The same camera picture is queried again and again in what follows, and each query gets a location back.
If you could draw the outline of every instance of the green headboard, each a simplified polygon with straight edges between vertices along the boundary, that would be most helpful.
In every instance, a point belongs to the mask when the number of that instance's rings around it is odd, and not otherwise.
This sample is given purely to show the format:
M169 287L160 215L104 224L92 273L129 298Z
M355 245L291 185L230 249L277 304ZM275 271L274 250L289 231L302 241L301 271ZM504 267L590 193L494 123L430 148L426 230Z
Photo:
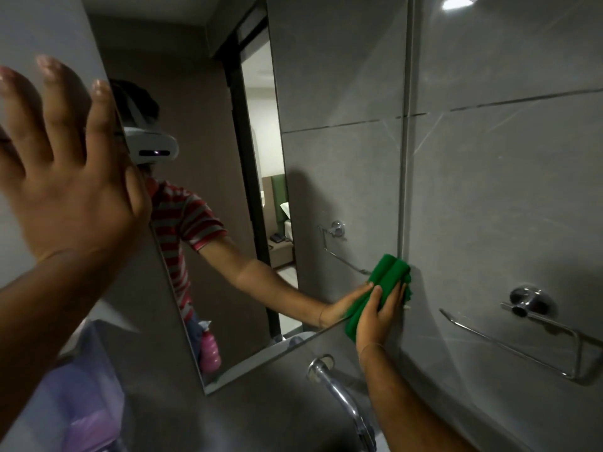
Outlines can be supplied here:
M287 194L287 180L285 179L284 174L270 176L270 178L272 179L272 194L274 197L276 223L279 226L279 233L284 235L287 214L281 209L280 205L289 201L289 195Z

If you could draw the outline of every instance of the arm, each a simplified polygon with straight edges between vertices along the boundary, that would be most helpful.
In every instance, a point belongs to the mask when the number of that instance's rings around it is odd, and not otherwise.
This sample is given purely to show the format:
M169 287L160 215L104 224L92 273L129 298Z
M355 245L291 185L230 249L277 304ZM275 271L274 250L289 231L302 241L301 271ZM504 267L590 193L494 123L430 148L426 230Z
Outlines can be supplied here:
M268 265L244 255L227 237L207 243L199 253L234 287L264 306L312 326L331 326L351 304L369 291L363 284L339 302L326 304L291 287Z
M83 145L62 65L40 65L43 123L27 103L25 78L0 67L4 128L18 154L0 145L0 191L37 260L0 290L0 368L10 368L0 371L0 441L150 216L138 171L114 143L109 84L95 83Z
M396 372L382 345L403 297L399 286L377 311L381 288L373 290L362 312L356 348L368 394L392 452L473 452L475 449L438 418Z

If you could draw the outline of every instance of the hand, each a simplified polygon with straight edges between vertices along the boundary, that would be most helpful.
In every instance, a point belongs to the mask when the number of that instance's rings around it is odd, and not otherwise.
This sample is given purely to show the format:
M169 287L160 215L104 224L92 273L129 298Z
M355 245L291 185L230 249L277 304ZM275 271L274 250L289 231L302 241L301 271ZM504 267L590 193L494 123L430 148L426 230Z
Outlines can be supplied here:
M0 191L38 262L72 251L119 268L148 224L150 201L137 168L115 145L115 104L96 81L85 143L69 103L64 66L40 56L40 120L25 97L25 78L0 67L4 129L18 158L0 145Z
M354 304L358 298L369 292L371 288L373 288L372 282L362 284L356 288L356 290L344 296L337 303L326 304L320 312L318 326L327 328L328 326L332 326L339 322L347 310L350 309L350 306Z
M406 284L400 287L400 283L398 282L394 290L387 297L381 311L378 311L378 307L381 295L383 295L383 289L380 286L373 289L373 293L371 293L370 299L362 311L358 328L356 329L356 350L358 351L359 358L367 346L382 346L385 343L391 329L391 324L396 317L397 307L404 296L405 288Z

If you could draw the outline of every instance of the fingernail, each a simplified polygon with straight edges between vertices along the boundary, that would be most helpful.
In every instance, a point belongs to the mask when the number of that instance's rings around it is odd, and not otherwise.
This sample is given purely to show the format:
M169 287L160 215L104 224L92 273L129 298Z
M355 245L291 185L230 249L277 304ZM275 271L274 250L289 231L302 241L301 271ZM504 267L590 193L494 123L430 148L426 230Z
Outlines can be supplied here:
M5 66L0 66L0 91L7 92L10 90L11 82L14 79L14 71Z
M55 80L58 77L61 63L57 59L49 55L38 55L36 61L40 67L40 71L48 79Z
M92 91L97 96L107 96L109 94L109 84L97 79L92 84Z

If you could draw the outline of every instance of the forearm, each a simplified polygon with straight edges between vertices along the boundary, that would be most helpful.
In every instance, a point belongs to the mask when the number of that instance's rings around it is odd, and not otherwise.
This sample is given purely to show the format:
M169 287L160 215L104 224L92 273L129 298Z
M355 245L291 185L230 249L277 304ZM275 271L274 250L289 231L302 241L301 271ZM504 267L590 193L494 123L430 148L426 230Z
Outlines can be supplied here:
M320 326L320 313L326 303L291 287L272 268L259 260L247 263L238 275L235 287L272 310L305 324Z
M65 252L0 290L0 439L112 278Z
M361 354L368 393L392 452L473 452L396 372L385 351L370 345Z

